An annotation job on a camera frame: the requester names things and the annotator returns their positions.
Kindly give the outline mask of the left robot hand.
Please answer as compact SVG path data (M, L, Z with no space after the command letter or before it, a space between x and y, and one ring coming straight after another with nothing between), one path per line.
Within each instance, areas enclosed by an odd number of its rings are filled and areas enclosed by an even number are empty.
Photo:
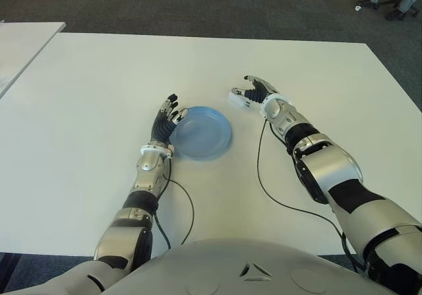
M178 96L171 94L161 105L155 117L151 130L151 141L168 145L169 139L174 132L176 126L187 116L189 110L181 108L176 110L178 106Z

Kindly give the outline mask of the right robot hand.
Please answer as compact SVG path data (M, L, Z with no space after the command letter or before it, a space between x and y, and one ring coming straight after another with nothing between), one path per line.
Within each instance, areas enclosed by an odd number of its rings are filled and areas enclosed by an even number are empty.
M262 104L265 98L279 92L267 81L253 75L245 75L244 80L249 81L253 88L232 88L228 94L229 99L238 106L250 108L252 104Z

